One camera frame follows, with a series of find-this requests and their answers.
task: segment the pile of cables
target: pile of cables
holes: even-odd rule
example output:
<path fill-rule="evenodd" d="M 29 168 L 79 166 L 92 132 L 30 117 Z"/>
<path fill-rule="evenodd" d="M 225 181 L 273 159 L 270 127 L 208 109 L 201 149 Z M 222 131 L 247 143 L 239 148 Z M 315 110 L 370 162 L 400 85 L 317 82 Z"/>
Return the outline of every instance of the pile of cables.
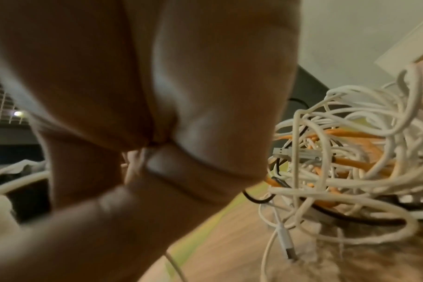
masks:
<path fill-rule="evenodd" d="M 276 228 L 264 253 L 262 282 L 267 281 L 267 256 L 276 237 L 288 257 L 294 257 L 291 228 L 338 244 L 394 242 L 417 232 L 423 210 L 409 210 L 399 199 L 423 197 L 422 96 L 422 73 L 413 64 L 396 82 L 380 89 L 348 85 L 329 90 L 323 101 L 297 110 L 292 119 L 276 126 L 274 140 L 287 142 L 269 158 L 269 193 L 258 200 L 260 216 Z M 278 132 L 287 127 L 290 132 Z M 287 171 L 280 170 L 282 163 Z M 275 196 L 285 205 L 276 205 Z M 384 200 L 390 198 L 395 202 Z M 275 223 L 263 216 L 263 206 L 272 207 Z M 280 216 L 279 209 L 286 214 Z M 303 226 L 311 210 L 340 220 L 401 228 L 360 238 L 326 236 Z"/>

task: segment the skin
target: skin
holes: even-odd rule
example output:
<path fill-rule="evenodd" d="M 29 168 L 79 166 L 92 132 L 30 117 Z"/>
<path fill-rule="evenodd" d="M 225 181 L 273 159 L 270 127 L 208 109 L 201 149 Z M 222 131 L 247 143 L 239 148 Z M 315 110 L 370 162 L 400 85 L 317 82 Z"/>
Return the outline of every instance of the skin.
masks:
<path fill-rule="evenodd" d="M 0 241 L 0 281 L 136 281 L 260 182 L 298 22 L 296 0 L 0 0 L 0 79 L 55 207 Z"/>

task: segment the tangled cable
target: tangled cable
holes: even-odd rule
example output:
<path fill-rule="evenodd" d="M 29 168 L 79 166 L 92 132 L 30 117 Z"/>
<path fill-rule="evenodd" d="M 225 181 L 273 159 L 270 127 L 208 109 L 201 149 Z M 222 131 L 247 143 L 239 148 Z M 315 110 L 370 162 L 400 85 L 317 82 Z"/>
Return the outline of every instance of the tangled cable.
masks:
<path fill-rule="evenodd" d="M 275 228 L 296 227 L 318 240 L 342 244 L 377 244 L 414 235 L 422 213 L 377 198 L 423 196 L 422 96 L 422 73 L 416 65 L 410 65 L 395 83 L 380 89 L 348 85 L 329 90 L 320 103 L 297 110 L 292 119 L 280 122 L 274 140 L 288 141 L 282 150 L 277 150 L 280 156 L 269 158 L 269 163 L 275 165 L 268 170 L 266 182 L 270 188 L 265 197 L 281 196 L 286 207 L 273 202 L 267 205 L 275 214 L 278 209 L 288 212 L 275 224 L 262 215 L 259 207 L 262 219 Z M 331 105 L 344 107 L 331 109 Z M 292 131 L 278 133 L 285 127 L 292 127 Z M 377 157 L 373 162 L 372 153 Z M 289 161 L 288 171 L 279 170 L 280 158 Z M 363 238 L 315 234 L 302 225 L 304 216 L 314 207 L 342 218 L 394 219 L 402 228 Z M 262 282 L 267 281 L 265 265 L 278 230 L 274 234 L 264 253 Z"/>

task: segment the cable bundle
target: cable bundle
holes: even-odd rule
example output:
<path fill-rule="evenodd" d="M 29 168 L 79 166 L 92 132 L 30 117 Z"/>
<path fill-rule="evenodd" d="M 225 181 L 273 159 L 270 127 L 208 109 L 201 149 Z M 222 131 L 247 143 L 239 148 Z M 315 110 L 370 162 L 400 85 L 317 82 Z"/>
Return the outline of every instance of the cable bundle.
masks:
<path fill-rule="evenodd" d="M 269 159 L 269 163 L 276 164 L 272 171 L 268 170 L 266 181 L 271 186 L 266 197 L 281 196 L 291 204 L 279 207 L 267 203 L 275 209 L 277 221 L 270 225 L 284 226 L 290 218 L 291 223 L 285 228 L 297 227 L 316 239 L 343 244 L 392 242 L 414 235 L 423 213 L 410 212 L 377 198 L 423 196 L 422 95 L 421 71 L 410 65 L 395 83 L 381 89 L 349 85 L 329 90 L 322 102 L 307 110 L 297 110 L 293 119 L 280 122 L 277 132 L 292 127 L 291 132 L 274 135 L 275 140 L 288 139 L 283 149 L 277 151 L 289 161 L 289 172 L 279 170 L 279 156 Z M 364 102 L 364 97 L 372 102 Z M 331 105 L 345 107 L 332 110 Z M 360 119 L 367 124 L 359 123 Z M 347 137 L 362 138 L 362 145 Z M 378 160 L 371 162 L 371 153 Z M 288 211 L 283 218 L 277 218 L 279 208 Z M 366 222 L 386 222 L 387 218 L 403 227 L 364 238 L 314 234 L 301 224 L 312 208 Z M 261 207 L 259 211 L 267 221 Z M 277 234 L 278 230 L 264 253 L 261 281 L 267 281 L 265 264 Z"/>

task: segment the hand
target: hand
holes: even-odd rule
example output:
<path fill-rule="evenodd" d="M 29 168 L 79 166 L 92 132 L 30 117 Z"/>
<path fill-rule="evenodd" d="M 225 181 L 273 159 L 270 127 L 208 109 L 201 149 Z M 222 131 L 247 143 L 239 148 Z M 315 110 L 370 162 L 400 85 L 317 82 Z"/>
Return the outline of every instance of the hand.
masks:
<path fill-rule="evenodd" d="M 0 0 L 0 78 L 58 209 L 0 243 L 0 281 L 135 281 L 261 181 L 298 18 L 294 0 Z"/>

